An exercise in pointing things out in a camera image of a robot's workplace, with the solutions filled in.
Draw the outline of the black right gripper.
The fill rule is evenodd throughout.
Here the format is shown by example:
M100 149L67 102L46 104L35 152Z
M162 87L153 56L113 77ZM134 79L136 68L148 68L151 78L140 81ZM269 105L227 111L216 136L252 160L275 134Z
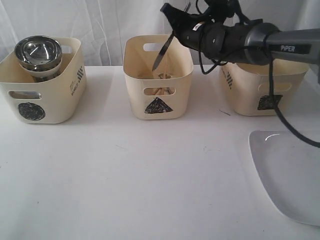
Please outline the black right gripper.
M219 54L222 51L225 27L212 21L198 21L194 14L164 3L160 8L168 20L175 37L185 47L204 54Z

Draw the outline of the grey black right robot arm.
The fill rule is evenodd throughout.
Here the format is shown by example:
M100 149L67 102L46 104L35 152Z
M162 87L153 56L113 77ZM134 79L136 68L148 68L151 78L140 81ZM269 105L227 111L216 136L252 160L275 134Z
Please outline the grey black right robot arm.
M169 3L160 11L173 35L184 47L210 60L225 63L268 65L275 59L320 64L320 30L281 31L272 23L245 16L237 0L208 0L204 12L188 13Z

